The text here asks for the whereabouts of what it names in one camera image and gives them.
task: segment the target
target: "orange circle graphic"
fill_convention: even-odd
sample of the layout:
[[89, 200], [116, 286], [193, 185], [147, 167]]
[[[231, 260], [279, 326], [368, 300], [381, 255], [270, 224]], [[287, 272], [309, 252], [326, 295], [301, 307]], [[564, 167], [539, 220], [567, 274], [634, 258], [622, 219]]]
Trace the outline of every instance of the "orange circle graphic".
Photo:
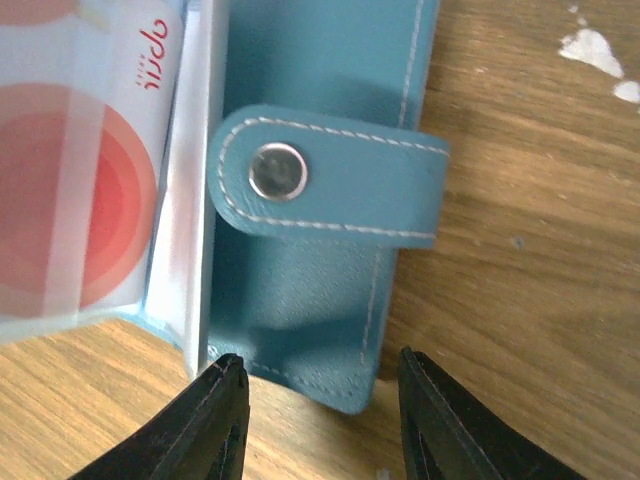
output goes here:
[[[57, 85], [0, 88], [2, 314], [42, 312], [71, 95], [74, 103], [97, 102]], [[144, 144], [120, 114], [104, 108], [81, 307], [112, 292], [138, 264], [151, 238], [157, 194]]]

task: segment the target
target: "teal leather wallet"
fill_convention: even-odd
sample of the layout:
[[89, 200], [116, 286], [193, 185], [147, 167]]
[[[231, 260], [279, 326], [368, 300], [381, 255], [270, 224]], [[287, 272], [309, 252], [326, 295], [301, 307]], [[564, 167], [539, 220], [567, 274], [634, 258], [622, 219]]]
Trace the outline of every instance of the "teal leather wallet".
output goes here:
[[[444, 194], [448, 145], [415, 131], [437, 10], [232, 2], [207, 160], [212, 360], [239, 354], [250, 373], [346, 413], [367, 405], [397, 250], [432, 247]], [[269, 195], [287, 180], [294, 195]]]

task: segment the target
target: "silver snap button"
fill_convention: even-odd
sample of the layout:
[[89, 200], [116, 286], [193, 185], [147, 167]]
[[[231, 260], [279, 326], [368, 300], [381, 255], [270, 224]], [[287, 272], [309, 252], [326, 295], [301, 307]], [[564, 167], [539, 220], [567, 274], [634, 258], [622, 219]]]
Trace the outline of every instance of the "silver snap button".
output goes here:
[[300, 152], [286, 143], [268, 143], [254, 153], [249, 183], [262, 198], [286, 202], [302, 193], [307, 165]]

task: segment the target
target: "leather tab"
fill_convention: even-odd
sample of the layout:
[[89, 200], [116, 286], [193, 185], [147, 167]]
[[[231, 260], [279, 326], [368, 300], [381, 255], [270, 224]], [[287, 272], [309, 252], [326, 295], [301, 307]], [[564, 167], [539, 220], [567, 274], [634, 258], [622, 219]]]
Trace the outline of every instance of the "leather tab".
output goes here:
[[[308, 180], [276, 202], [249, 182], [251, 160], [270, 143], [297, 150]], [[256, 105], [230, 115], [208, 155], [218, 213], [251, 235], [432, 247], [445, 188], [448, 144], [419, 132]]]

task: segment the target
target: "wood grain surface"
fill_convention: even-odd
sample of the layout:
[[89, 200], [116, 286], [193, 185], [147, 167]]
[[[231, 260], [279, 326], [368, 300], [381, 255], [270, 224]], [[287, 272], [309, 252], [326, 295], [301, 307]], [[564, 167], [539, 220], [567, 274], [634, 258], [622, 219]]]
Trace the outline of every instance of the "wood grain surface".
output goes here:
[[[640, 2], [577, 3], [640, 80]], [[452, 165], [435, 251], [400, 257], [384, 380], [348, 417], [252, 378], [245, 478], [404, 478], [406, 344], [584, 475], [640, 478], [640, 115], [556, 53], [569, 6], [443, 0], [422, 127]], [[186, 382], [123, 322], [0, 348], [0, 478], [65, 478]]]

